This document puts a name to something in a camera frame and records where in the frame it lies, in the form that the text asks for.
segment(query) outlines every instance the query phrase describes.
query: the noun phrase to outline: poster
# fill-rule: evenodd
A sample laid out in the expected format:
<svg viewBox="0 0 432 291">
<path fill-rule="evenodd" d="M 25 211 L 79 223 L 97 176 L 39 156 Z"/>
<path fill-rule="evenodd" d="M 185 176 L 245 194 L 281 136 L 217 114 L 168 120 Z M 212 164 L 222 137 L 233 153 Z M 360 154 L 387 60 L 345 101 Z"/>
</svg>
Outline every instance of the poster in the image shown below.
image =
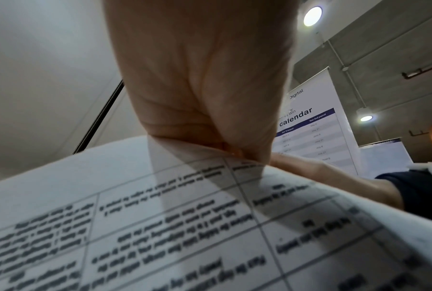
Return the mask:
<svg viewBox="0 0 432 291">
<path fill-rule="evenodd" d="M 401 139 L 385 140 L 360 147 L 364 178 L 376 178 L 380 174 L 408 171 L 412 159 Z"/>
<path fill-rule="evenodd" d="M 320 159 L 350 174 L 361 171 L 360 152 L 328 69 L 288 93 L 273 152 Z"/>
</svg>

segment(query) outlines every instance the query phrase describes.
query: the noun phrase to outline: ceiling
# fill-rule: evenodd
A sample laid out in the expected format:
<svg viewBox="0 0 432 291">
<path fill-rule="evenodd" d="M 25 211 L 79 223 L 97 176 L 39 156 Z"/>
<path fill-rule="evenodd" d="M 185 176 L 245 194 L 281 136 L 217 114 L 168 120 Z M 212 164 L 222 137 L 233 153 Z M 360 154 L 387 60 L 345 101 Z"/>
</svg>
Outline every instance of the ceiling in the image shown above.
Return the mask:
<svg viewBox="0 0 432 291">
<path fill-rule="evenodd" d="M 315 5 L 316 26 L 298 19 L 292 86 L 330 66 L 360 144 L 402 136 L 415 160 L 432 160 L 428 136 L 407 133 L 432 123 L 432 72 L 400 75 L 432 62 L 432 0 L 308 0 L 302 10 Z M 375 127 L 352 122 L 361 105 L 327 40 L 378 112 Z M 0 179 L 71 155 L 120 80 L 99 0 L 0 0 Z M 144 133 L 122 92 L 90 146 Z"/>
<path fill-rule="evenodd" d="M 303 83 L 329 66 L 359 145 L 402 137 L 413 161 L 426 162 L 432 161 L 432 142 L 425 134 L 432 125 L 432 71 L 410 80 L 401 73 L 430 65 L 432 0 L 383 0 L 299 60 L 293 76 Z M 362 125 L 356 110 L 364 105 L 376 119 Z"/>
</svg>

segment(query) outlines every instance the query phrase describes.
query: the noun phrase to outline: black shirt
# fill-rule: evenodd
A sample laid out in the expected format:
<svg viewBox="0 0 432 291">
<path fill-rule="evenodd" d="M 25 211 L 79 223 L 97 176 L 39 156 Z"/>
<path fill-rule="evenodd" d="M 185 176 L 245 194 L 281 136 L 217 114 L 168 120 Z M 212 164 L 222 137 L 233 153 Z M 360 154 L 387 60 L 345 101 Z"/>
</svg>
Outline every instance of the black shirt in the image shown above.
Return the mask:
<svg viewBox="0 0 432 291">
<path fill-rule="evenodd" d="M 376 177 L 392 182 L 401 193 L 406 212 L 432 220 L 432 174 L 424 171 L 387 173 Z"/>
</svg>

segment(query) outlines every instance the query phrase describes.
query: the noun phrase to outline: white sign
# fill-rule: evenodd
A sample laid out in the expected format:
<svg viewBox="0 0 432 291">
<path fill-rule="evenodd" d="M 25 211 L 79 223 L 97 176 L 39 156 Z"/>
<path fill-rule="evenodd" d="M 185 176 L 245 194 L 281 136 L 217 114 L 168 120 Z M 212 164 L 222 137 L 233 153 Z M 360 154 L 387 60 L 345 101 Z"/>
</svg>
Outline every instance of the white sign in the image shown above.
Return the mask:
<svg viewBox="0 0 432 291">
<path fill-rule="evenodd" d="M 288 93 L 278 120 L 273 152 L 320 159 L 348 173 L 361 172 L 358 144 L 324 69 Z"/>
<path fill-rule="evenodd" d="M 401 139 L 385 140 L 360 147 L 361 163 L 365 178 L 380 174 L 408 171 L 411 157 Z"/>
</svg>

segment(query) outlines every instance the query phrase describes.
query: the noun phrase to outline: white ceiling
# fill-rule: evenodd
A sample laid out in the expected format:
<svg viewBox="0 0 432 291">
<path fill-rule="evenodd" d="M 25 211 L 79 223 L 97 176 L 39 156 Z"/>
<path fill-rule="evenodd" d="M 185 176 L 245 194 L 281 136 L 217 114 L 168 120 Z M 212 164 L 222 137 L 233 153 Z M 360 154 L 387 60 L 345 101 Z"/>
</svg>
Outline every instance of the white ceiling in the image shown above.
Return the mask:
<svg viewBox="0 0 432 291">
<path fill-rule="evenodd" d="M 378 2 L 309 0 L 295 60 Z M 72 154 L 120 80 L 98 0 L 0 0 L 0 179 Z M 144 133 L 125 94 L 112 110 L 92 145 Z"/>
</svg>

